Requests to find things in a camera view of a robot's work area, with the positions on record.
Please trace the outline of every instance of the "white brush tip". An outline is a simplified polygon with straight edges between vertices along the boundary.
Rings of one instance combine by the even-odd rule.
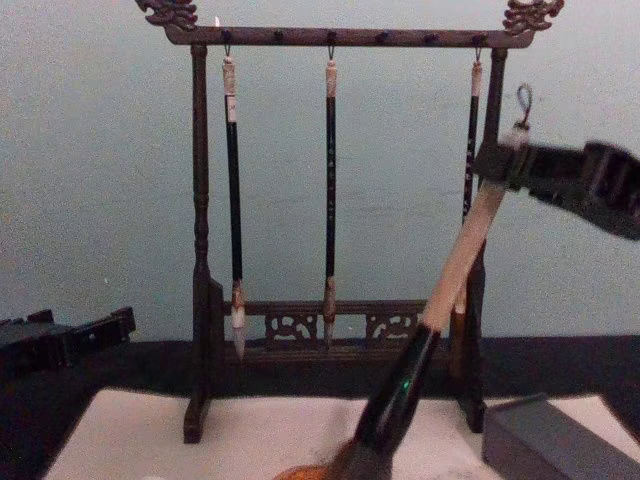
[[[231,309],[231,326],[233,327],[233,343],[240,360],[244,357],[245,325],[244,307]]]
[[[244,307],[231,308],[231,326],[233,328],[244,328],[246,323],[245,315],[244,315]]]
[[[334,323],[325,323],[324,324],[324,341],[327,342],[327,346],[331,346],[331,341],[333,340],[333,327]]]
[[[233,329],[233,345],[236,347],[236,354],[238,358],[242,360],[244,358],[244,344],[245,344],[245,331],[244,328]]]

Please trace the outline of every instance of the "crossbar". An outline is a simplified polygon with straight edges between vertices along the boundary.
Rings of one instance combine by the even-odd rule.
[[[289,47],[527,48],[535,32],[503,30],[385,30],[355,28],[195,27],[165,25],[176,45],[255,45]]]

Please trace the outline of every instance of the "stand foot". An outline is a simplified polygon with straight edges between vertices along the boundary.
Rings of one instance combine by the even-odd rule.
[[[200,395],[191,398],[184,414],[184,443],[200,443],[210,404],[210,399]]]

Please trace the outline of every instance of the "wooden brush handle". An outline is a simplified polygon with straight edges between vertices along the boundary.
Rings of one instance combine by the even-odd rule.
[[[504,188],[484,181],[456,238],[453,249],[442,268],[440,280],[436,284],[429,301],[422,312],[422,323],[434,332],[441,332],[451,313],[456,296],[467,281],[482,245],[489,233],[489,227],[498,212]]]

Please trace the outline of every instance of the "black brush handle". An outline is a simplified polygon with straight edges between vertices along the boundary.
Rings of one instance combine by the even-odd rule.
[[[229,119],[229,97],[224,97],[229,161],[229,204],[231,207],[231,257],[233,280],[242,280],[242,228],[240,221],[240,172],[238,167],[238,126]]]
[[[392,457],[404,438],[420,399],[440,332],[420,325],[395,362],[380,391],[369,399],[354,440]]]
[[[336,98],[327,97],[327,243],[326,276],[332,277],[336,237]]]
[[[478,130],[478,102],[476,96],[471,97],[469,107],[469,132],[467,134],[467,158],[464,169],[464,193],[462,198],[462,219],[467,216],[471,208],[473,196],[473,161],[476,154],[476,132]]]

